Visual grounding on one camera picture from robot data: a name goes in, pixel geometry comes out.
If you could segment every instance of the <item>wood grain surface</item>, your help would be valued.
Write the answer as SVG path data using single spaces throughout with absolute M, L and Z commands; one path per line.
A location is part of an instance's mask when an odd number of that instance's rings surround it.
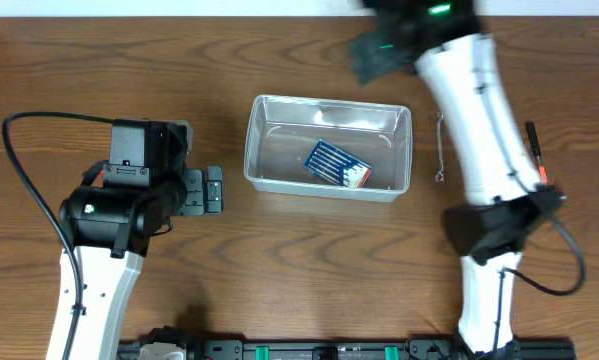
M 560 216 L 589 269 L 585 288 L 567 298 L 517 282 L 514 331 L 568 336 L 580 358 L 599 359 L 599 18 L 487 22 L 517 121 L 536 122 L 548 173 L 569 196 Z M 195 131 L 188 164 L 224 168 L 225 213 L 177 218 L 152 241 L 122 338 L 167 324 L 250 339 L 455 331 L 461 270 L 440 214 L 464 201 L 460 169 L 448 143 L 447 182 L 434 182 L 437 106 L 420 79 L 357 85 L 346 42 L 368 26 L 364 18 L 0 19 L 0 125 L 22 110 L 186 119 Z M 259 94 L 409 106 L 410 190 L 393 204 L 256 192 L 242 167 Z M 107 158 L 109 141 L 108 127 L 77 121 L 13 128 L 22 163 L 55 211 L 81 173 Z M 0 359 L 45 356 L 59 254 L 0 133 Z M 565 288 L 574 265 L 545 225 L 521 270 Z

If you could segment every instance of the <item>cable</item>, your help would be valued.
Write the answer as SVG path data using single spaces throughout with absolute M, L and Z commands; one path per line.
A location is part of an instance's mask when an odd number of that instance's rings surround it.
M 579 247 L 579 245 L 577 244 L 577 241 L 575 240 L 575 238 L 570 234 L 570 232 L 568 232 L 568 230 L 561 223 L 561 221 L 557 218 L 557 216 L 555 216 L 551 210 L 547 209 L 544 206 L 544 204 L 541 202 L 541 200 L 539 198 L 537 198 L 536 192 L 531 192 L 528 188 L 526 188 L 526 186 L 523 184 L 523 182 L 519 178 L 519 174 L 518 174 L 517 170 L 514 168 L 514 165 L 512 163 L 512 158 L 511 158 L 510 154 L 506 151 L 506 147 L 504 146 L 504 141 L 503 141 L 503 137 L 501 134 L 501 130 L 499 129 L 499 124 L 496 121 L 493 121 L 493 119 L 495 118 L 495 114 L 494 114 L 494 111 L 492 108 L 492 104 L 490 103 L 490 97 L 488 95 L 489 94 L 488 86 L 485 82 L 485 79 L 483 78 L 484 69 L 481 67 L 480 58 L 478 60 L 478 56 L 477 56 L 478 51 L 476 50 L 477 49 L 476 43 L 478 41 L 479 41 L 478 39 L 475 40 L 474 51 L 473 51 L 473 57 L 474 57 L 474 61 L 475 61 L 475 73 L 476 73 L 476 77 L 477 77 L 477 81 L 478 81 L 477 89 L 478 89 L 479 94 L 481 95 L 481 99 L 482 99 L 483 105 L 484 105 L 484 110 L 486 111 L 486 115 L 488 116 L 490 125 L 492 126 L 493 133 L 494 133 L 496 141 L 497 141 L 497 145 L 499 146 L 499 149 L 500 149 L 502 155 L 504 156 L 506 165 L 510 169 L 509 175 L 515 179 L 517 184 L 519 184 L 519 186 L 527 194 L 528 198 L 539 209 L 541 214 L 544 217 L 546 217 L 546 219 L 548 219 L 552 222 L 553 227 L 557 230 L 557 232 L 559 232 L 559 234 L 563 237 L 563 239 L 566 241 L 566 243 L 568 243 L 568 246 L 570 247 L 570 250 L 572 251 L 575 258 L 577 259 L 577 264 L 579 266 L 579 277 L 577 279 L 577 282 L 568 290 L 550 289 L 550 288 L 543 286 L 543 285 L 539 284 L 538 282 L 530 279 L 529 277 L 527 277 L 526 275 L 524 275 L 523 273 L 521 273 L 518 270 L 509 269 L 506 267 L 501 269 L 501 271 L 500 271 L 501 278 L 500 278 L 500 285 L 499 285 L 499 300 L 498 300 L 498 306 L 497 306 L 497 321 L 495 323 L 495 339 L 494 339 L 493 349 L 492 349 L 492 353 L 491 353 L 491 357 L 494 357 L 494 354 L 497 350 L 497 345 L 498 345 L 497 343 L 499 340 L 499 327 L 500 327 L 500 322 L 501 322 L 501 307 L 502 307 L 502 301 L 503 301 L 503 281 L 504 281 L 506 272 L 517 276 L 521 280 L 530 284 L 535 289 L 537 289 L 541 292 L 544 292 L 546 294 L 553 295 L 553 296 L 568 296 L 568 295 L 572 295 L 575 292 L 577 292 L 584 285 L 584 283 L 586 282 L 586 277 L 587 277 L 587 269 L 586 269 L 586 261 L 584 258 L 584 254 L 581 251 L 581 248 Z
M 492 345 L 490 357 L 494 358 L 499 343 L 499 328 L 501 327 L 501 308 L 503 306 L 503 278 L 506 273 L 502 270 L 499 272 L 499 299 L 497 300 L 497 321 L 495 322 L 495 343 Z
M 103 171 L 103 167 L 108 165 L 108 160 L 99 160 L 94 163 L 86 172 L 82 174 L 83 179 L 81 180 L 81 186 L 90 186 L 99 176 L 99 173 Z
M 475 70 L 476 70 L 476 74 L 477 74 L 476 76 L 479 77 L 480 75 L 482 75 L 484 70 L 478 64 L 478 62 L 480 62 L 480 61 L 477 61 L 477 53 L 478 53 L 477 51 L 474 52 L 474 58 L 475 58 L 475 63 L 476 63 Z M 559 232 L 559 234 L 561 234 L 561 236 L 564 238 L 564 240 L 568 243 L 568 246 L 570 247 L 570 250 L 572 250 L 572 253 L 574 254 L 575 258 L 577 259 L 577 263 L 579 265 L 579 278 L 578 278 L 577 282 L 575 283 L 575 285 L 568 290 L 553 290 L 553 289 L 550 289 L 546 286 L 543 286 L 543 285 L 537 283 L 536 281 L 530 279 L 529 277 L 525 276 L 524 274 L 522 274 L 521 272 L 519 272 L 517 270 L 504 268 L 503 271 L 509 272 L 509 273 L 519 277 L 521 280 L 527 282 L 528 284 L 532 285 L 537 290 L 540 290 L 546 294 L 550 294 L 553 296 L 571 295 L 571 294 L 575 293 L 577 290 L 579 290 L 583 286 L 583 284 L 586 282 L 586 262 L 584 259 L 583 252 L 581 251 L 581 248 L 577 244 L 577 241 L 568 232 L 568 230 L 565 228 L 565 226 L 563 226 L 561 221 L 559 221 L 559 219 L 552 213 L 552 211 L 548 210 L 541 203 L 541 201 L 537 198 L 536 193 L 531 192 L 530 190 L 528 190 L 528 188 L 526 188 L 526 186 L 523 184 L 523 182 L 519 178 L 517 170 L 514 168 L 514 166 L 512 164 L 512 159 L 510 157 L 510 154 L 508 154 L 508 152 L 506 151 L 506 148 L 503 144 L 503 137 L 501 135 L 501 130 L 499 129 L 499 124 L 496 121 L 492 121 L 492 119 L 495 118 L 495 114 L 492 109 L 492 104 L 490 103 L 490 97 L 488 96 L 488 86 L 485 83 L 485 79 L 482 78 L 478 81 L 480 82 L 480 84 L 477 88 L 480 89 L 480 94 L 482 95 L 481 99 L 483 100 L 484 109 L 487 113 L 488 119 L 490 120 L 490 124 L 492 126 L 493 133 L 497 140 L 499 149 L 505 158 L 506 165 L 510 169 L 510 176 L 514 177 L 515 181 L 519 184 L 519 186 L 528 195 L 528 198 L 535 204 L 535 206 L 537 206 L 539 211 L 541 211 L 542 215 L 545 216 L 548 220 L 550 220 L 552 222 L 552 224 L 553 224 L 554 228 L 557 230 L 557 232 Z
M 167 234 L 167 233 L 171 232 L 172 229 L 175 228 L 175 225 L 172 223 L 172 220 L 170 220 L 170 218 L 167 219 L 166 225 L 168 225 L 168 230 L 156 232 L 156 233 L 152 234 L 152 237 Z
M 10 124 L 13 121 L 15 121 L 17 119 L 21 119 L 21 118 L 26 118 L 26 117 L 42 117 L 42 116 L 43 117 L 86 120 L 86 121 L 94 121 L 94 122 L 100 122 L 100 123 L 106 123 L 106 124 L 112 124 L 113 120 L 107 119 L 107 118 L 95 117 L 95 116 L 78 115 L 78 114 L 70 114 L 70 113 L 63 113 L 63 112 L 30 111 L 30 112 L 15 113 L 15 114 L 6 116 L 5 120 L 3 121 L 2 128 L 1 128 L 1 135 L 3 137 L 3 145 L 6 148 L 6 154 L 8 155 L 8 158 L 10 159 L 12 166 L 17 171 L 17 174 L 21 178 L 21 181 L 23 181 L 24 185 L 26 185 L 26 188 L 28 188 L 28 191 L 30 192 L 32 197 L 35 199 L 35 201 L 37 202 L 39 207 L 41 207 L 41 210 L 43 210 L 44 214 L 46 214 L 46 216 L 48 217 L 48 220 L 50 220 L 52 227 L 55 229 L 57 234 L 59 234 L 59 239 L 61 240 L 61 244 L 63 245 L 63 247 L 65 249 L 65 253 L 68 256 L 68 259 L 70 260 L 70 266 L 72 267 L 72 273 L 75 278 L 75 304 L 72 307 L 72 321 L 70 323 L 70 329 L 68 331 L 68 337 L 66 339 L 66 346 L 65 346 L 64 352 L 63 352 L 63 359 L 68 360 L 70 358 L 70 351 L 72 350 L 72 344 L 74 342 L 75 333 L 77 331 L 77 323 L 79 322 L 79 316 L 81 315 L 81 312 L 83 311 L 83 304 L 82 304 L 83 280 L 81 279 L 81 272 L 79 271 L 79 264 L 77 263 L 77 259 L 75 257 L 75 254 L 73 253 L 74 249 L 73 249 L 72 245 L 70 244 L 70 241 L 68 240 L 68 236 L 61 228 L 59 221 L 57 221 L 57 218 L 52 213 L 52 210 L 50 209 L 48 204 L 46 204 L 46 201 L 43 199 L 43 197 L 41 196 L 41 194 L 39 193 L 37 188 L 34 186 L 32 181 L 30 180 L 30 178 L 24 171 L 23 167 L 21 166 L 21 163 L 19 162 L 19 160 L 17 159 L 17 156 L 15 155 L 15 151 L 12 148 L 12 144 L 10 142 Z

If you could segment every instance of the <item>metal container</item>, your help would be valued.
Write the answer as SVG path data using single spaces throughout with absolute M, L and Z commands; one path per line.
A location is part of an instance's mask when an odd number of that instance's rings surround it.
M 331 185 L 304 168 L 323 139 L 372 166 L 363 188 Z M 408 190 L 412 123 L 404 106 L 259 95 L 243 172 L 259 191 L 394 201 Z

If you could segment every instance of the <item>table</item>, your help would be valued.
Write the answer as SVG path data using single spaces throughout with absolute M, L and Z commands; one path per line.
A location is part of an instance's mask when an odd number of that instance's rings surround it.
M 514 331 L 569 336 L 580 358 L 599 359 L 599 18 L 486 21 L 516 119 L 536 123 L 548 175 L 568 194 L 560 217 L 589 270 L 585 288 L 567 298 L 517 281 Z M 455 331 L 461 271 L 440 214 L 464 201 L 458 161 L 448 142 L 446 183 L 434 182 L 438 109 L 420 79 L 357 85 L 346 43 L 369 26 L 367 18 L 0 19 L 0 125 L 22 110 L 186 119 L 195 132 L 188 164 L 224 169 L 224 214 L 177 218 L 171 234 L 152 240 L 122 338 L 163 325 L 249 339 Z M 242 163 L 259 94 L 407 105 L 410 190 L 393 204 L 256 192 Z M 77 121 L 13 128 L 23 165 L 55 211 L 81 173 L 107 158 L 109 141 L 108 127 Z M 0 135 L 0 359 L 45 356 L 59 254 Z M 548 225 L 529 239 L 521 270 L 556 288 L 576 276 Z

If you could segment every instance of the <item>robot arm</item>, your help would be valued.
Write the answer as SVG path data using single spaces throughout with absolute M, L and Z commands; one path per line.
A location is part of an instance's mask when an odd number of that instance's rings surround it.
M 186 169 L 192 145 L 187 123 L 115 120 L 110 160 L 89 170 L 61 205 L 60 220 L 83 284 L 75 311 L 75 278 L 61 255 L 61 290 L 46 359 L 116 358 L 126 305 L 152 236 L 171 216 L 222 210 L 221 169 Z M 90 186 L 99 172 L 103 187 Z
M 473 34 L 444 43 L 426 51 L 416 68 L 447 119 L 468 203 L 491 206 L 524 197 L 526 189 L 536 190 L 539 173 L 524 149 L 506 101 L 492 38 Z M 510 176 L 513 169 L 523 188 Z M 473 353 L 491 351 L 495 338 L 496 348 L 512 341 L 514 277 L 507 276 L 500 285 L 500 274 L 504 268 L 516 269 L 520 260 L 521 252 L 516 251 L 490 258 L 482 265 L 470 255 L 461 258 L 464 305 L 459 334 Z
M 514 277 L 526 235 L 542 220 L 530 195 L 560 203 L 541 183 L 501 85 L 493 39 L 470 0 L 366 0 L 377 31 L 350 45 L 361 82 L 404 67 L 426 82 L 444 113 L 463 173 L 467 204 L 446 210 L 443 226 L 461 256 L 464 306 L 458 331 L 470 353 L 513 340 Z

